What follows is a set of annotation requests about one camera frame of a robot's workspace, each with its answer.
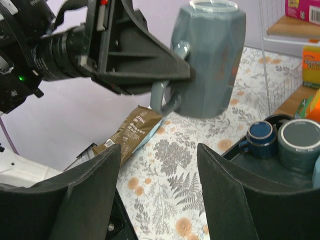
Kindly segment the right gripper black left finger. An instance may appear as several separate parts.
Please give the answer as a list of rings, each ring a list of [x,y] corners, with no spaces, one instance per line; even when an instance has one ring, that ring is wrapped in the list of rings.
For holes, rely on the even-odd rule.
[[[26,187],[0,191],[2,240],[104,240],[116,191],[115,144],[72,169]]]

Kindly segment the dark grey mug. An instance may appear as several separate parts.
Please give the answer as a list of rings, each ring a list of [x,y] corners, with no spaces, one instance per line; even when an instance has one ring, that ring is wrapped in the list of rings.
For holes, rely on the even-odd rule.
[[[277,143],[279,161],[286,169],[311,174],[320,155],[320,124],[306,118],[281,120]]]

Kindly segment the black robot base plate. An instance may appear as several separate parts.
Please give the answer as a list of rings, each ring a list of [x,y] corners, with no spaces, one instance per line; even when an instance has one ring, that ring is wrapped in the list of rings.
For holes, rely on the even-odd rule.
[[[114,194],[105,240],[138,240],[118,190]]]

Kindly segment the slate blue mug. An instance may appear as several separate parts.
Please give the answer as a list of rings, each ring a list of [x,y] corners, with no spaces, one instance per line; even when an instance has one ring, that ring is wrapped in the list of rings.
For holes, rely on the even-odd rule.
[[[191,0],[175,21],[171,49],[195,71],[189,82],[153,84],[150,107],[162,116],[210,119],[229,105],[246,37],[246,13],[230,0]]]

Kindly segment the navy blue mug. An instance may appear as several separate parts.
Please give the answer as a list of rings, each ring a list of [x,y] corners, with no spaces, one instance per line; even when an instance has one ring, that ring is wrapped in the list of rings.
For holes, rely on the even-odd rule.
[[[239,150],[258,159],[273,158],[278,153],[277,133],[268,121],[256,121],[248,128],[245,140],[238,144]]]

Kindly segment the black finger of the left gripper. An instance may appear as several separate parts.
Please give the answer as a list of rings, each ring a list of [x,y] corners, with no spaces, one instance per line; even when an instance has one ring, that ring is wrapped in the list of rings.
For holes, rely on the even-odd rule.
[[[97,64],[99,85],[118,95],[141,95],[157,82],[194,80],[195,70],[149,32],[132,1],[110,0],[106,18]]]

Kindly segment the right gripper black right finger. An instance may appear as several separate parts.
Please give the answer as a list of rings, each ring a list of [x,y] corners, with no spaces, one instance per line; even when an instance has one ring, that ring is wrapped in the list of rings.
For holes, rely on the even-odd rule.
[[[265,179],[197,146],[197,167],[213,240],[317,240],[320,191]]]

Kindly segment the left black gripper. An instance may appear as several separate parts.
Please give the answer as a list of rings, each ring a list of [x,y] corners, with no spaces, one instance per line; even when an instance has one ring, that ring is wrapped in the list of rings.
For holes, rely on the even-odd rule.
[[[64,23],[65,13],[87,8],[85,22],[54,33]],[[111,30],[114,4],[111,0],[66,0],[51,23],[47,36],[39,39],[32,56],[47,82],[73,78],[91,78],[98,85],[120,94],[120,88],[107,79],[103,69],[109,50],[114,48]]]

